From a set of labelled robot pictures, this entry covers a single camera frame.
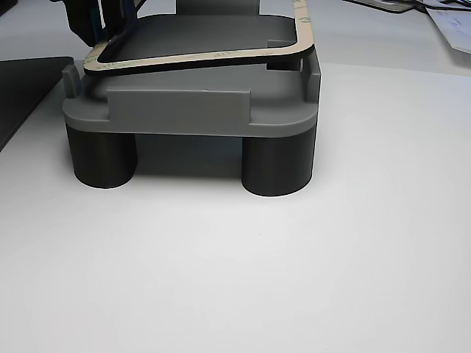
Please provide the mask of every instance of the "paper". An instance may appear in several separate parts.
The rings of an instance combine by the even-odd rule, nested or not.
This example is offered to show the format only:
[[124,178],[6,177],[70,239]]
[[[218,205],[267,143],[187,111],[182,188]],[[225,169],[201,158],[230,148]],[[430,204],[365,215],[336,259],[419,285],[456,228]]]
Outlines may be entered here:
[[453,49],[471,54],[471,13],[441,10],[428,13]]
[[429,6],[436,6],[436,7],[448,7],[450,9],[469,9],[464,5],[460,5],[458,3],[452,2],[450,4],[443,4],[440,0],[421,0],[424,4]]

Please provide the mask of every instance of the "gray plastic base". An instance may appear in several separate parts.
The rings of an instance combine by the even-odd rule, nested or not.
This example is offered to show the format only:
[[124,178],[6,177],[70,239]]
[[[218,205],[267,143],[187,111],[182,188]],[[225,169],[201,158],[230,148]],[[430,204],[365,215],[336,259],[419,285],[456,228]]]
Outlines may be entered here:
[[[265,15],[154,15],[139,19],[113,61],[287,46],[294,21]],[[317,122],[316,53],[302,63],[201,68],[81,82],[64,72],[66,123],[83,132],[281,138]]]

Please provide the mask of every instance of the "3d printed stand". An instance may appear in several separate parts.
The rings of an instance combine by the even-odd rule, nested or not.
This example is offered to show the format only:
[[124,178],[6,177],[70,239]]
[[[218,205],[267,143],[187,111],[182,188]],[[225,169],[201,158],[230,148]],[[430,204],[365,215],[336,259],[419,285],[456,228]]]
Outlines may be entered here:
[[[297,41],[293,19],[259,15],[258,7],[238,15],[230,14],[230,6],[227,14],[218,7],[214,15],[209,7],[195,10],[196,5],[180,3],[176,15],[140,18],[105,59],[287,47]],[[255,1],[233,3],[243,7]],[[243,137],[242,182],[258,195],[293,193],[311,179],[320,88],[316,52],[268,65],[82,81],[71,65],[63,76],[74,170],[86,185],[114,188],[132,178],[138,163],[135,134]]]

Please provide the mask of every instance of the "black cylindrical leg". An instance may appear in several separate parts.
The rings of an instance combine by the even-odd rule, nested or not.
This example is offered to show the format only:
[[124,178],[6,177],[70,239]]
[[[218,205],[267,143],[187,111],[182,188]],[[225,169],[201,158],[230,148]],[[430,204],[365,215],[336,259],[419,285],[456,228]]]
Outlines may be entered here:
[[67,126],[77,179],[93,188],[116,188],[129,182],[138,164],[134,134],[83,132]]
[[316,127],[288,138],[245,138],[244,187],[262,196],[281,196],[304,188],[312,177]]

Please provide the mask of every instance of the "frame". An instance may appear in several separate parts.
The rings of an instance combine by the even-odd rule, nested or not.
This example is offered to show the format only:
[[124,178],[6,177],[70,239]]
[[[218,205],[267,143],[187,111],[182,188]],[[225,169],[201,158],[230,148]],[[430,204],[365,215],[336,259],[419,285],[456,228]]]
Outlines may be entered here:
[[146,59],[101,63],[99,57],[107,46],[126,34],[97,43],[85,58],[83,68],[91,76],[121,76],[159,71],[176,71],[216,66],[253,65],[300,60],[314,51],[314,33],[306,0],[291,0],[294,5],[294,22],[297,42],[281,48],[213,51],[198,54],[172,55]]

